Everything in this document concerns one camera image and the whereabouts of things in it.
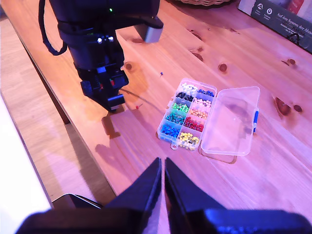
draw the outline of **floor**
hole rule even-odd
[[[53,201],[66,193],[115,194],[71,124],[64,125],[10,21],[1,16],[1,92]]]

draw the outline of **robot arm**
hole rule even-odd
[[[66,201],[76,209],[54,209],[33,214],[17,234],[142,234],[159,211],[161,160],[154,162],[123,193],[105,207],[95,207],[75,196]],[[302,215],[283,210],[227,210],[197,187],[178,167],[165,160],[165,193],[172,234],[312,234]]]
[[[43,22],[45,0],[39,2],[39,24],[44,44],[53,55],[67,47],[74,60],[83,93],[109,111],[124,103],[119,89],[129,83],[117,29],[135,26],[146,42],[157,42],[163,23],[157,17],[159,0],[50,0],[63,40],[57,52],[49,43]]]

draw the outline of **wooden table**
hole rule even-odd
[[[238,1],[205,8],[162,0],[158,16],[165,26],[154,44],[142,43],[133,27],[118,30],[130,83],[122,91],[126,103],[115,114],[82,94],[69,51],[58,57],[47,51],[37,0],[1,4],[117,195],[156,157],[170,157],[229,209],[284,209],[312,221],[312,56],[237,10]],[[48,2],[45,24],[48,38],[60,48]],[[224,163],[197,152],[173,151],[157,139],[166,105],[185,77],[218,90],[260,88],[260,115],[248,156]],[[164,196],[161,202],[158,228],[166,233]]]

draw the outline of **white surface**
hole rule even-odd
[[[0,7],[1,7],[1,0],[0,0]],[[2,13],[2,7],[0,8],[0,16],[1,16]],[[0,27],[0,35],[1,35],[1,27]],[[0,39],[0,51],[1,51],[1,39]],[[1,58],[1,55],[0,55],[0,58]],[[1,62],[0,62],[0,71],[1,71]],[[0,90],[1,90],[1,76],[0,76]],[[0,112],[0,115],[1,115],[1,112]],[[1,190],[0,190],[1,192]],[[0,226],[1,227],[1,226]],[[0,229],[1,231],[1,229]]]
[[[312,22],[312,0],[305,0],[297,15]]]
[[[12,234],[30,214],[51,208],[0,96],[0,234]]]

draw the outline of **blue latch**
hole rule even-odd
[[[256,111],[254,114],[254,119],[253,119],[253,123],[255,123],[255,125],[257,125],[257,122],[258,122],[258,115],[259,115],[259,111]]]

